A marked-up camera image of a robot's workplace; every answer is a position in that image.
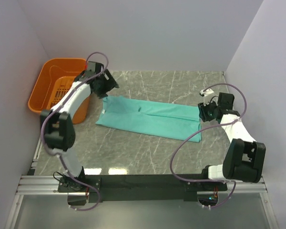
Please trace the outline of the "teal t shirt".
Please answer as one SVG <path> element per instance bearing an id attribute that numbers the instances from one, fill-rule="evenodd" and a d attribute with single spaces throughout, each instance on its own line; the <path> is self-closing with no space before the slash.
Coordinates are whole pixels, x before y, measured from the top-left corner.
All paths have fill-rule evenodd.
<path id="1" fill-rule="evenodd" d="M 185 140 L 201 129 L 196 106 L 170 104 L 108 96 L 96 122 L 109 128 Z"/>

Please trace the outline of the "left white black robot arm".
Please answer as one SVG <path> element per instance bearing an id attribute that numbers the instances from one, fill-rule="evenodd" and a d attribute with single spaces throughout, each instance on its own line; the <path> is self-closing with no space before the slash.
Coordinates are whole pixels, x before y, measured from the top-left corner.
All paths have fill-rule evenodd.
<path id="1" fill-rule="evenodd" d="M 63 179 L 76 192 L 85 188 L 86 180 L 84 169 L 72 150 L 76 138 L 72 119 L 92 93 L 103 99 L 110 90 L 119 87 L 107 68 L 106 64 L 87 61 L 62 99 L 50 110 L 41 112 L 43 147 L 48 155 L 60 160 L 65 170 Z"/>

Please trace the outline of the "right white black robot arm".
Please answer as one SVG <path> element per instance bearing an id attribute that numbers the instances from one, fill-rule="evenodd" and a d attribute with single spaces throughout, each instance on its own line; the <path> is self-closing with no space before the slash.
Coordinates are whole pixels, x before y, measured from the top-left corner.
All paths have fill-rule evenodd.
<path id="1" fill-rule="evenodd" d="M 216 180 L 259 182 L 266 146 L 252 138 L 243 125 L 241 115 L 233 109 L 234 95 L 228 93 L 216 95 L 211 89 L 201 91 L 200 95 L 204 101 L 198 104 L 199 117 L 203 122 L 216 120 L 230 142 L 224 162 L 208 166 L 208 174 L 200 178 L 201 188 L 211 190 L 216 185 Z"/>

